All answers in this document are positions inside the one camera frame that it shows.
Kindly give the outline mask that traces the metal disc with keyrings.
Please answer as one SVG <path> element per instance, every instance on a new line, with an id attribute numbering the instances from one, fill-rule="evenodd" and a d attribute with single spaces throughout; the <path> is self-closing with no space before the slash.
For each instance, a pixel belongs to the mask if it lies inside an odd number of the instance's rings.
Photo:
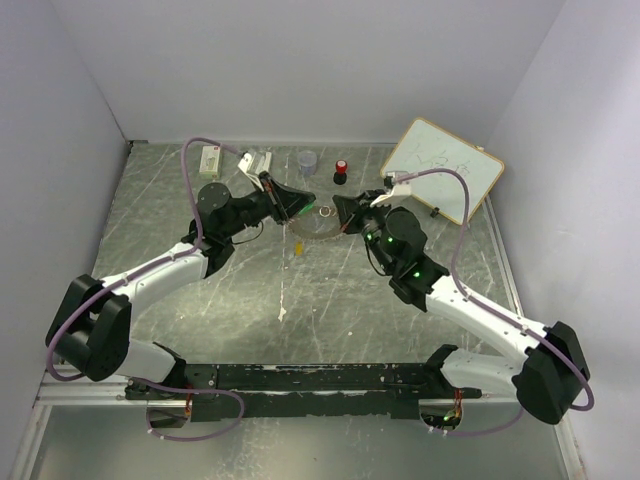
<path id="1" fill-rule="evenodd" d="M 342 234 L 336 208 L 329 205 L 315 205 L 304 215 L 296 215 L 288 228 L 299 239 L 310 241 L 330 240 Z"/>

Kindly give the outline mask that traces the key with green tag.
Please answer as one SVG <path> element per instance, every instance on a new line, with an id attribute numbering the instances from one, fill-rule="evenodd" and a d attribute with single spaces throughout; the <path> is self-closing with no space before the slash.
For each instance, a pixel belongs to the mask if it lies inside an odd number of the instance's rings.
<path id="1" fill-rule="evenodd" d="M 304 206 L 300 212 L 298 213 L 299 215 L 304 215 L 305 213 L 309 212 L 313 207 L 315 206 L 314 202 L 311 202 L 309 204 L 307 204 L 306 206 Z"/>

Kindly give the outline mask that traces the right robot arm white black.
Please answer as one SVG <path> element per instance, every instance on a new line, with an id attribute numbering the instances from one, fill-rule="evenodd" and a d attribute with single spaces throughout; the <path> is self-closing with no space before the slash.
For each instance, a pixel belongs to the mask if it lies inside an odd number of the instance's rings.
<path id="1" fill-rule="evenodd" d="M 556 425 L 576 399 L 588 392 L 590 372 L 575 330 L 558 321 L 546 326 L 521 317 L 464 285 L 452 269 L 424 251 L 427 236 L 416 216 L 386 205 L 387 195 L 367 190 L 355 197 L 332 198 L 341 230 L 362 237 L 377 273 L 389 280 L 405 304 L 432 312 L 465 328 L 497 350 L 514 373 L 520 405 L 536 419 Z"/>

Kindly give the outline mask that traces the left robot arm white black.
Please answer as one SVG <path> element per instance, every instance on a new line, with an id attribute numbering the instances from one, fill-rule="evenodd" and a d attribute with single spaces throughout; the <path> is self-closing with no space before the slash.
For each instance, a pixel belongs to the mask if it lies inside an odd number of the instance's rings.
<path id="1" fill-rule="evenodd" d="M 253 192 L 235 198 L 222 183 L 209 183 L 191 197 L 195 208 L 188 234 L 164 254 L 119 275 L 81 275 L 68 287 L 47 333 L 47 369 L 59 357 L 79 377 L 102 381 L 114 374 L 150 381 L 162 398 L 187 385 L 184 360 L 157 343 L 136 341 L 131 325 L 139 314 L 179 288 L 219 271 L 235 251 L 233 238 L 267 218 L 285 224 L 310 207 L 311 192 L 258 175 Z"/>

